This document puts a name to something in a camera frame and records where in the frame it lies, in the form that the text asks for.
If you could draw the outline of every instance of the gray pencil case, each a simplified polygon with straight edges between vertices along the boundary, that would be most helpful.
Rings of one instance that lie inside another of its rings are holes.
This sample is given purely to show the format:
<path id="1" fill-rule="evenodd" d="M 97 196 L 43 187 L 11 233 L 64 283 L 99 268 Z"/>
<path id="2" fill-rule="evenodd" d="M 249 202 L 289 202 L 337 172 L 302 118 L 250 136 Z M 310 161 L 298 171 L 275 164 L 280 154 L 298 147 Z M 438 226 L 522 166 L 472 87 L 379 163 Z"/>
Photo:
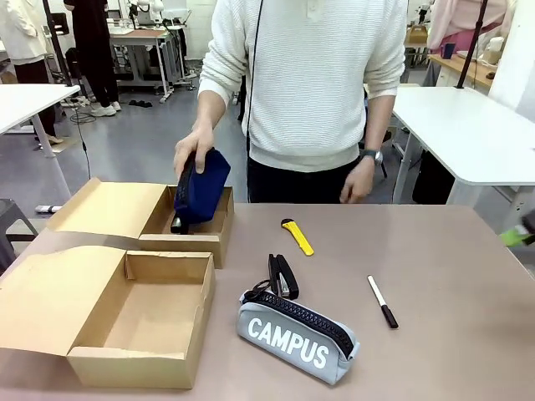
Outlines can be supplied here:
<path id="1" fill-rule="evenodd" d="M 331 385 L 351 368 L 359 343 L 342 323 L 267 290 L 240 302 L 237 333 L 249 342 Z"/>

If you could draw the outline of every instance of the pencil case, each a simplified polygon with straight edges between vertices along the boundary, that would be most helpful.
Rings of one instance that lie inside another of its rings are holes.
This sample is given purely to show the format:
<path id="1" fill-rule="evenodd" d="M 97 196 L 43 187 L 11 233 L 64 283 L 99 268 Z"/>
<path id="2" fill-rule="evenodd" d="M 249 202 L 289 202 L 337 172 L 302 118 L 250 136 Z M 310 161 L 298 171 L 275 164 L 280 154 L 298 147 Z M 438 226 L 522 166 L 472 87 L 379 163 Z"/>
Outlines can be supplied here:
<path id="1" fill-rule="evenodd" d="M 230 170 L 231 166 L 215 149 L 206 153 L 202 174 L 196 172 L 195 153 L 188 157 L 176 187 L 172 233 L 186 234 L 190 224 L 213 219 Z"/>
<path id="2" fill-rule="evenodd" d="M 353 365 L 359 343 L 342 323 L 267 290 L 240 302 L 237 333 L 250 343 L 331 385 Z"/>

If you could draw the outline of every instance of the box cutter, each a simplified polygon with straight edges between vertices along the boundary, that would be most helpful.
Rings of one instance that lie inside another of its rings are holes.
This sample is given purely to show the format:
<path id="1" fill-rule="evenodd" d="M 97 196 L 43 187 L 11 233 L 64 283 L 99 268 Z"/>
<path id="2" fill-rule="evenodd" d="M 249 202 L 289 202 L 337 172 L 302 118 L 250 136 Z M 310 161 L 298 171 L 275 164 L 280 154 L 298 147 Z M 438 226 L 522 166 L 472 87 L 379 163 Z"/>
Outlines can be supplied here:
<path id="1" fill-rule="evenodd" d="M 281 221 L 281 227 L 292 233 L 293 238 L 299 244 L 299 247 L 303 250 L 306 256 L 312 256 L 314 254 L 314 249 L 312 249 L 307 241 L 307 238 L 301 232 L 298 224 L 295 221 L 292 219 L 284 219 Z"/>
<path id="2" fill-rule="evenodd" d="M 269 283 L 275 295 L 288 299 L 299 296 L 298 282 L 283 255 L 269 255 Z"/>

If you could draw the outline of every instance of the green object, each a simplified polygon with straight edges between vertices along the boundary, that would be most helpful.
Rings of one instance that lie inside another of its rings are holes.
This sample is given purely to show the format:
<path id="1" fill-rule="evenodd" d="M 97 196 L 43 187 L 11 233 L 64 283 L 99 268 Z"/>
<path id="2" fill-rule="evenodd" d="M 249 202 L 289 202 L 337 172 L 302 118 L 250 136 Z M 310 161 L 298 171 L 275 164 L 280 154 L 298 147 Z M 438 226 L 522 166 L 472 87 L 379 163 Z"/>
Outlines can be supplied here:
<path id="1" fill-rule="evenodd" d="M 501 234 L 500 238 L 502 238 L 502 241 L 506 246 L 518 246 L 521 245 L 522 242 L 530 236 L 530 234 L 520 234 L 516 228 L 513 228 Z"/>

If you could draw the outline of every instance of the hand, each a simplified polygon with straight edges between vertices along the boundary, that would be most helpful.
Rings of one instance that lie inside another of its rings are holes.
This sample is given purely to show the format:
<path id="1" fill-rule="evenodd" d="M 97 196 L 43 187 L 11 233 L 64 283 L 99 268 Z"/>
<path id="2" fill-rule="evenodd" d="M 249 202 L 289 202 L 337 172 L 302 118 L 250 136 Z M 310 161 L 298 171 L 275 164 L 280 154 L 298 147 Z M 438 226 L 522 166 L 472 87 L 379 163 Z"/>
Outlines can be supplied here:
<path id="1" fill-rule="evenodd" d="M 195 123 L 193 131 L 175 147 L 175 172 L 178 179 L 181 178 L 184 164 L 191 152 L 196 152 L 196 171 L 202 174 L 204 171 L 204 159 L 208 150 L 214 146 L 214 133 L 211 123 Z"/>
<path id="2" fill-rule="evenodd" d="M 340 203 L 360 203 L 374 186 L 375 162 L 364 157 L 349 173 L 340 195 Z"/>

